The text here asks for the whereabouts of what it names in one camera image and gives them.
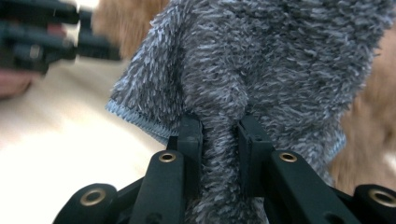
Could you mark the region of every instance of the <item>gray fuzzy cloth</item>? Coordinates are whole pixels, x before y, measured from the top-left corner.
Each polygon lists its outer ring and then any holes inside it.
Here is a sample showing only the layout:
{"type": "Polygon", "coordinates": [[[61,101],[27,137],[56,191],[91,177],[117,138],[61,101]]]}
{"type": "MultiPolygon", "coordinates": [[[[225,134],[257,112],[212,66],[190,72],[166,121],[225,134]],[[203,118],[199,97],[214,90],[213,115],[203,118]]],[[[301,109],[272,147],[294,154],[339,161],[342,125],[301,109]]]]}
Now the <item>gray fuzzy cloth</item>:
{"type": "Polygon", "coordinates": [[[182,114],[204,124],[202,192],[187,222],[262,223],[241,194],[235,124],[254,115],[277,149],[328,183],[339,119],[370,74],[394,0],[174,0],[115,85],[107,109],[166,144],[182,114]]]}

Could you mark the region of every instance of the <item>brown furry fabric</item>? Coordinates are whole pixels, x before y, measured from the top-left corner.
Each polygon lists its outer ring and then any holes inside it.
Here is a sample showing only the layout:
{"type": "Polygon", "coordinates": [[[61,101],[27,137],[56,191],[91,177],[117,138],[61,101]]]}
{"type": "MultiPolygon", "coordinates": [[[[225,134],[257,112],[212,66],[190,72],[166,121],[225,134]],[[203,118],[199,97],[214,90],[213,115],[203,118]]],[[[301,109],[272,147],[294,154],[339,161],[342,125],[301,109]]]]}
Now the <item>brown furry fabric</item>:
{"type": "Polygon", "coordinates": [[[396,190],[396,25],[385,32],[366,87],[342,118],[346,147],[332,162],[335,186],[349,194],[360,184],[396,190]]]}
{"type": "Polygon", "coordinates": [[[120,56],[131,58],[146,37],[149,22],[168,0],[101,0],[92,15],[92,29],[120,47],[120,56]]]}

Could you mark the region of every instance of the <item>brass insert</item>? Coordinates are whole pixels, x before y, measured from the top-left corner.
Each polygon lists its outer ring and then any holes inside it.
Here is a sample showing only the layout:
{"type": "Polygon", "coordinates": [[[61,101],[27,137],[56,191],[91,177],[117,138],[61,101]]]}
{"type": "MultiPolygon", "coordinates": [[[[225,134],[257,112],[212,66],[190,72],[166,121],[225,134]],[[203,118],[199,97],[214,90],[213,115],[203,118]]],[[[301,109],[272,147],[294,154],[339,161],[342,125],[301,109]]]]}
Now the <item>brass insert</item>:
{"type": "Polygon", "coordinates": [[[171,162],[171,161],[174,161],[175,159],[176,159],[176,155],[173,153],[170,153],[170,152],[163,153],[160,156],[161,162],[171,162]]]}
{"type": "Polygon", "coordinates": [[[376,203],[380,203],[386,207],[396,207],[396,198],[385,191],[370,189],[369,195],[376,203]]]}
{"type": "Polygon", "coordinates": [[[103,189],[90,189],[82,195],[79,202],[84,206],[93,206],[101,202],[105,197],[106,192],[103,189]]]}
{"type": "Polygon", "coordinates": [[[290,154],[288,152],[283,152],[279,154],[279,157],[282,161],[288,161],[288,162],[295,162],[297,161],[297,157],[294,156],[293,154],[290,154]]]}

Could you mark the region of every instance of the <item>microfiber towel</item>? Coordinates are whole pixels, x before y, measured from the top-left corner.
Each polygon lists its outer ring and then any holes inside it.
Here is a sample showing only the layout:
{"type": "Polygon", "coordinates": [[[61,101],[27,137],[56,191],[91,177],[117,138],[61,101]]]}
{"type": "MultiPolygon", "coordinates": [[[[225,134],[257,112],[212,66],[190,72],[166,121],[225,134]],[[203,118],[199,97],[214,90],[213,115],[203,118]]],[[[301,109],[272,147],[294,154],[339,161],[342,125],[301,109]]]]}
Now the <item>microfiber towel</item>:
{"type": "Polygon", "coordinates": [[[394,0],[173,0],[115,84],[106,108],[166,144],[181,116],[204,125],[201,193],[188,223],[263,223],[238,182],[235,125],[253,115],[276,149],[329,185],[340,117],[370,74],[394,0]]]}

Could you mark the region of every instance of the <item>wooden floor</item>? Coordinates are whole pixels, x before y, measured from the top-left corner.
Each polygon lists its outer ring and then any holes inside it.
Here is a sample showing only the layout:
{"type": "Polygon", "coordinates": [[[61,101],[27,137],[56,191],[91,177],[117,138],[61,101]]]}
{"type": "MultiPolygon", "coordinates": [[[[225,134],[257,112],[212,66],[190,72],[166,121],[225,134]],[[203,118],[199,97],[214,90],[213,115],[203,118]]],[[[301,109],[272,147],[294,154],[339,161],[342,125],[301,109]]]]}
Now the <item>wooden floor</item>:
{"type": "Polygon", "coordinates": [[[105,110],[126,63],[59,63],[0,102],[0,223],[51,223],[92,183],[123,188],[163,146],[105,110]]]}

